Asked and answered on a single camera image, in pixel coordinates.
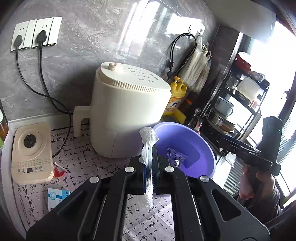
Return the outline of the right hand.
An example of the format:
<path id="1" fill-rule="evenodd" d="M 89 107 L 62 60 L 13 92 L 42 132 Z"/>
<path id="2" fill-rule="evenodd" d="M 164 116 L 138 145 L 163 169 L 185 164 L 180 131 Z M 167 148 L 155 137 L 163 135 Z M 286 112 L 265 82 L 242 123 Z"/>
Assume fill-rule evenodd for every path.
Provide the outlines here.
<path id="1" fill-rule="evenodd" d="M 271 197 L 275 190 L 275 178 L 273 175 L 258 171 L 254 174 L 254 169 L 244 166 L 240 178 L 239 197 L 243 200 L 255 198 L 263 200 Z"/>

